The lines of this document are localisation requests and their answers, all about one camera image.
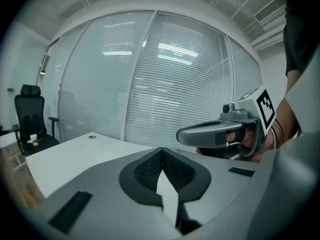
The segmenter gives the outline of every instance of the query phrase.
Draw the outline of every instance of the glass wall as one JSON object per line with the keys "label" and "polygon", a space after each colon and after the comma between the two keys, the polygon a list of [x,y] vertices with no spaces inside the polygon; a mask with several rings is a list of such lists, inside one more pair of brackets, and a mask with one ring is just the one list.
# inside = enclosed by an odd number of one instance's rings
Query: glass wall
{"label": "glass wall", "polygon": [[[52,122],[49,117],[58,117],[58,99],[62,77],[70,57],[80,35],[88,24],[83,24],[65,33],[54,44],[53,52],[46,66],[41,95],[44,97],[45,106],[43,109],[43,117],[48,134],[52,134]],[[59,140],[58,128],[55,129],[55,137]]]}
{"label": "glass wall", "polygon": [[134,57],[152,12],[93,20],[76,44],[60,88],[62,141],[96,132],[120,139]]}
{"label": "glass wall", "polygon": [[135,70],[126,141],[195,150],[177,142],[177,130],[217,119],[233,99],[224,38],[191,21],[157,15]]}
{"label": "glass wall", "polygon": [[229,38],[233,59],[234,100],[262,86],[259,64],[238,43]]}
{"label": "glass wall", "polygon": [[[96,132],[194,151],[176,141],[178,129],[217,119],[223,104],[262,84],[245,49],[193,19],[125,12],[84,27],[61,38],[49,61],[55,71],[43,83],[45,117],[52,114],[46,106],[58,102],[62,142]],[[66,65],[63,77],[58,65]],[[59,95],[50,100],[45,86],[58,94],[60,77]]]}

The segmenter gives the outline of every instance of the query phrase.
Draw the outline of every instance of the black mesh office chair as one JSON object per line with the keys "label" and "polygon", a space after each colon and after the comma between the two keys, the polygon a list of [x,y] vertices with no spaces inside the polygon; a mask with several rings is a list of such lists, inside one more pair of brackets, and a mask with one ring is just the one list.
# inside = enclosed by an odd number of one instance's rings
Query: black mesh office chair
{"label": "black mesh office chair", "polygon": [[[44,122],[45,99],[40,95],[39,86],[24,84],[20,95],[14,98],[20,128],[15,124],[12,126],[12,129],[15,132],[21,153],[25,156],[30,156],[60,144],[55,139],[55,122],[59,121],[58,118],[49,117],[52,121],[52,136],[47,134]],[[30,135],[33,134],[37,135],[37,144],[27,143],[30,140]]]}

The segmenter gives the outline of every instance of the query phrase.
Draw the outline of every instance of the person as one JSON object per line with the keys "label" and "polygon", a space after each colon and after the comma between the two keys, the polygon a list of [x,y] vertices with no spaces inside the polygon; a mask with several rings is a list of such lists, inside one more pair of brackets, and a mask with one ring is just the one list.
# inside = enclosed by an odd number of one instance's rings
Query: person
{"label": "person", "polygon": [[[284,0],[286,2],[286,26],[283,30],[283,41],[286,56],[287,93],[298,81],[309,61],[312,59],[319,44],[319,27],[314,18],[317,17],[317,0]],[[272,133],[267,134],[266,142],[261,152],[255,154],[251,161],[259,162],[264,153],[274,148],[279,148],[291,139],[299,130],[299,124],[288,102],[283,99],[276,110],[276,120]],[[246,129],[242,145],[251,149],[254,143],[254,131]],[[227,141],[233,142],[235,133],[229,132]]]}

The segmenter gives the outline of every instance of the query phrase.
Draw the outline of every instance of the chair armrest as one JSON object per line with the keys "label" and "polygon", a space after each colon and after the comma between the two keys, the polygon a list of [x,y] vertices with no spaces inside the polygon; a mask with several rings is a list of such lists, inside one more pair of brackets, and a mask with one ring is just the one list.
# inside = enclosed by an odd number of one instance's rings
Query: chair armrest
{"label": "chair armrest", "polygon": [[19,132],[19,131],[20,131],[19,125],[18,125],[18,124],[12,125],[12,130],[13,130],[15,133]]}
{"label": "chair armrest", "polygon": [[20,132],[19,125],[17,123],[12,125],[12,130],[14,131],[16,142],[18,143],[18,147],[20,149],[20,152],[21,152],[21,154],[24,154],[25,152],[24,152],[24,150],[23,150],[23,148],[21,146],[21,142],[20,142],[19,134],[18,134],[18,132]]}
{"label": "chair armrest", "polygon": [[58,118],[53,117],[53,116],[50,116],[49,119],[50,119],[51,121],[53,121],[53,122],[58,122],[58,121],[59,121]]}

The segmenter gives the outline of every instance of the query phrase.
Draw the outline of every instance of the black rubber pad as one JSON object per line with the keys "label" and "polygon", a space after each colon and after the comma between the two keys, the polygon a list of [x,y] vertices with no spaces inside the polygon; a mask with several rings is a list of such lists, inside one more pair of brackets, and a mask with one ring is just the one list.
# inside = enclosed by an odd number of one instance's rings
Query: black rubber pad
{"label": "black rubber pad", "polygon": [[78,191],[59,212],[49,220],[49,224],[57,230],[67,234],[72,225],[84,210],[92,194]]}
{"label": "black rubber pad", "polygon": [[235,174],[240,174],[243,176],[248,176],[248,177],[252,177],[255,173],[254,170],[247,170],[247,169],[242,169],[242,168],[238,168],[238,167],[232,167],[229,172],[235,173]]}

